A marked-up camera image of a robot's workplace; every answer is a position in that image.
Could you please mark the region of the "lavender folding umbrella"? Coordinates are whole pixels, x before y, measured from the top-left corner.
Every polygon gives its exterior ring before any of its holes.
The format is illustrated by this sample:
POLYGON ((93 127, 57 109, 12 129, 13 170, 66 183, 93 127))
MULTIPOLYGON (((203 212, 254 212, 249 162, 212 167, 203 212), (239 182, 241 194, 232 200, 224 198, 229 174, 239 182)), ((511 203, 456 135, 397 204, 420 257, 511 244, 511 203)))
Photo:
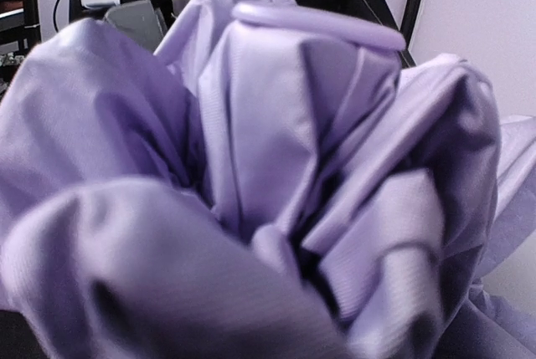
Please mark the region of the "lavender folding umbrella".
POLYGON ((532 358, 482 277, 535 229, 535 120, 455 55, 295 0, 83 19, 1 104, 1 307, 51 358, 532 358))

